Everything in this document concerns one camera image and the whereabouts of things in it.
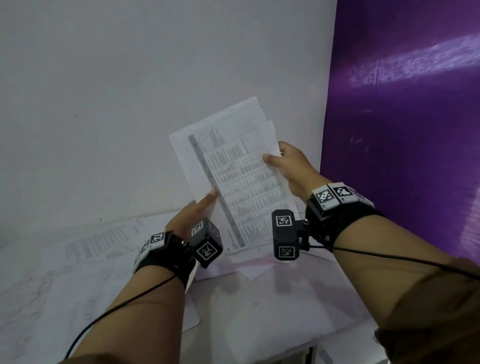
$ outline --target purple wall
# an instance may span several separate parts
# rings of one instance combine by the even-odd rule
[[[480,263],[478,0],[338,0],[321,173]]]

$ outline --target wrist-mounted device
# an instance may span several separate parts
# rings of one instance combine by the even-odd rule
[[[152,235],[140,248],[133,272],[151,265],[165,267],[179,277],[186,287],[195,261],[207,268],[222,252],[220,232],[208,218],[204,218],[192,229],[189,241],[172,231]]]
[[[369,215],[383,214],[373,202],[343,183],[329,183],[312,191],[305,220],[295,221],[290,210],[272,213],[274,255],[279,260],[295,260],[300,250],[309,250],[312,236],[330,252],[339,234],[350,224]]]

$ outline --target sleeve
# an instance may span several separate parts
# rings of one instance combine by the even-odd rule
[[[111,354],[87,354],[74,356],[61,361],[59,364],[129,364],[117,359]]]
[[[451,265],[480,275],[467,259]],[[375,336],[393,364],[480,363],[480,281],[443,270],[428,276]]]

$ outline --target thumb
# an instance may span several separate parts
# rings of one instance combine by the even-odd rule
[[[199,203],[197,203],[197,212],[203,212],[209,207],[215,200],[218,195],[218,192],[213,188],[207,196],[202,198]]]
[[[277,168],[280,168],[282,165],[282,162],[281,162],[282,157],[276,157],[276,156],[272,156],[271,154],[265,153],[263,155],[263,159],[266,164],[269,164]]]

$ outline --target black cable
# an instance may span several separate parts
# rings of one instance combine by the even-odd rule
[[[165,283],[168,283],[170,282],[172,279],[174,279],[176,277],[176,275],[173,275],[172,277],[170,277],[169,279],[166,279],[164,280],[162,283],[159,283],[157,284],[156,286],[153,286],[152,288],[149,288],[147,289],[145,292],[142,292],[138,295],[136,295],[135,297],[132,297],[130,298],[129,300],[126,300],[125,302],[122,302],[118,305],[116,305],[115,307],[112,307],[110,308],[108,311],[106,311],[105,313],[101,314],[99,317],[97,317],[95,320],[93,320],[91,323],[89,323],[87,325],[87,327],[85,327],[82,332],[80,334],[78,334],[78,336],[75,338],[75,340],[73,341],[72,345],[70,345],[70,348],[68,349],[67,351],[67,355],[65,355],[65,358],[64,360],[67,360],[68,357],[70,356],[70,353],[72,352],[73,348],[75,347],[75,345],[77,344],[78,340],[80,340],[80,338],[84,335],[84,333],[87,332],[87,330],[89,328],[91,328],[94,324],[96,324],[98,321],[100,321],[102,318],[104,318],[105,316],[108,316],[109,314],[111,314],[112,312],[115,312],[117,311],[118,309],[128,305],[130,302],[132,301],[135,301],[137,298],[140,298],[142,296],[145,296],[147,293],[150,293],[151,291],[157,289],[158,287],[160,286],[163,286]]]
[[[371,255],[371,256],[378,256],[380,258],[388,258],[388,259],[398,259],[398,260],[407,260],[409,262],[415,262],[415,263],[420,263],[420,264],[426,264],[428,266],[434,266],[434,267],[438,267],[438,268],[441,268],[443,270],[446,270],[446,271],[449,271],[449,272],[454,272],[454,273],[458,273],[458,274],[461,274],[461,275],[464,275],[468,278],[472,278],[472,279],[475,279],[475,280],[479,280],[480,281],[480,276],[475,274],[475,273],[472,273],[472,272],[468,272],[467,270],[463,270],[463,269],[460,269],[460,268],[456,268],[456,267],[452,267],[452,266],[449,266],[447,264],[441,264],[441,263],[435,263],[435,262],[431,262],[429,260],[423,260],[423,259],[417,259],[417,258],[409,258],[407,256],[399,256],[399,255],[390,255],[390,254],[380,254],[380,253],[371,253],[371,252],[365,252],[363,250],[355,250],[355,249],[348,249],[348,248],[337,248],[337,247],[326,247],[326,246],[323,246],[323,245],[310,245],[310,248],[317,248],[317,249],[333,249],[333,250],[340,250],[342,252],[350,252],[350,253],[356,253],[356,254],[363,254],[363,255]]]

